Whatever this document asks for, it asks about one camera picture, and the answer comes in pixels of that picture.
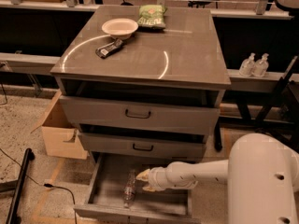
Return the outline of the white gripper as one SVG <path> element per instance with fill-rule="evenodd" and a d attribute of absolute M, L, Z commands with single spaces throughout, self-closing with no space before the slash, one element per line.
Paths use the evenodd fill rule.
<path fill-rule="evenodd" d="M 135 179 L 143 182 L 149 181 L 149 185 L 143 187 L 143 190 L 148 192 L 163 191 L 170 187 L 170 183 L 166 176 L 166 170 L 163 167 L 142 171 L 135 177 Z"/>

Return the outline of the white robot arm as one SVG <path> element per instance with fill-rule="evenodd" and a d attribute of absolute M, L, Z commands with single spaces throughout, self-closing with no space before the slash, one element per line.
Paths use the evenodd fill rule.
<path fill-rule="evenodd" d="M 175 161 L 136 178 L 146 183 L 147 191 L 193 189 L 200 180 L 223 182 L 229 224 L 298 224 L 294 193 L 299 190 L 299 154 L 266 134 L 238 138 L 226 160 Z"/>

